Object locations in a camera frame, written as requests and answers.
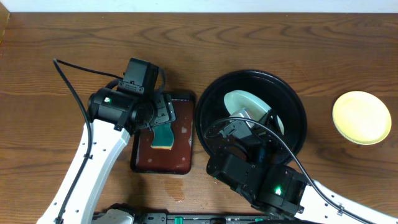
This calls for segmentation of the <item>green yellow sponge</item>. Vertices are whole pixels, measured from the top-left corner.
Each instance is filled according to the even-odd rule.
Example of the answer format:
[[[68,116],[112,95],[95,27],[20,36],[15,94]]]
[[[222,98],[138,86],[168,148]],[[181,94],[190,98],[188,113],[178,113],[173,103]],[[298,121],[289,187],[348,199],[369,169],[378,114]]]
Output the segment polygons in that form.
[[[153,128],[154,139],[151,143],[153,149],[171,150],[174,144],[174,134],[170,123],[165,123]]]

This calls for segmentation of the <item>pale green plate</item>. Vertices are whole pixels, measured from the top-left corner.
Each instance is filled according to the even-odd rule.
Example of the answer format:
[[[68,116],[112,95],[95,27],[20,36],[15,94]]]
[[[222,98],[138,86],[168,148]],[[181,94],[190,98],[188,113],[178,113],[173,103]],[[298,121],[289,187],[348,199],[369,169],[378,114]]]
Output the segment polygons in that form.
[[[225,94],[224,105],[230,116],[240,116],[255,121],[260,121],[271,110],[265,101],[243,90],[234,90]]]
[[[357,141],[355,141],[355,140],[349,138],[348,136],[346,136],[346,135],[341,131],[341,129],[338,127],[338,125],[337,125],[336,123],[334,123],[334,125],[335,125],[336,130],[337,130],[345,139],[347,139],[347,140],[349,140],[350,142],[353,142],[353,143],[355,143],[355,144],[359,144]]]

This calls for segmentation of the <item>yellow plate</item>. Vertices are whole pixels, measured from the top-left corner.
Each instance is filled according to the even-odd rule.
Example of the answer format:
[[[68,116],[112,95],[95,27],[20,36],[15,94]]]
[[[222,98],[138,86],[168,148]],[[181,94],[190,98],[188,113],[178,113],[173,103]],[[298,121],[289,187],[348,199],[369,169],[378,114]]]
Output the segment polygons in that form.
[[[392,128],[387,106],[365,91],[349,91],[339,96],[332,107],[332,120],[341,131],[360,145],[383,141]]]

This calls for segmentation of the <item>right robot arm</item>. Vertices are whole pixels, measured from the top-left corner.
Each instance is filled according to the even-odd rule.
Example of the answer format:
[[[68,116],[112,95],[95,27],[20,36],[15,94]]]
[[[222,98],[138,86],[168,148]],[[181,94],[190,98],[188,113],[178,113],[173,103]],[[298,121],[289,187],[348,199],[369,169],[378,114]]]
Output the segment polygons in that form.
[[[273,159],[296,160],[274,116],[255,121],[221,118],[201,130],[210,159],[206,171],[279,223],[397,223],[392,217],[344,198]]]

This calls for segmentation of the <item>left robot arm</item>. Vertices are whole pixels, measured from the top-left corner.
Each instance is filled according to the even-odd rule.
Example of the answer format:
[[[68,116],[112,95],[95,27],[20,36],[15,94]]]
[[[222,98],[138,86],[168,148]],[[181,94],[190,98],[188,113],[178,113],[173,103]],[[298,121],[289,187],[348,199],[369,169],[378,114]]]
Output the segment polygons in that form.
[[[109,173],[131,136],[175,121],[172,99],[164,87],[155,87],[164,70],[153,63],[131,58],[123,77],[114,76],[92,94],[87,107],[54,59],[57,72],[70,89],[85,124],[75,157],[52,203],[39,223],[133,223],[134,215],[110,208],[95,215],[95,208]]]

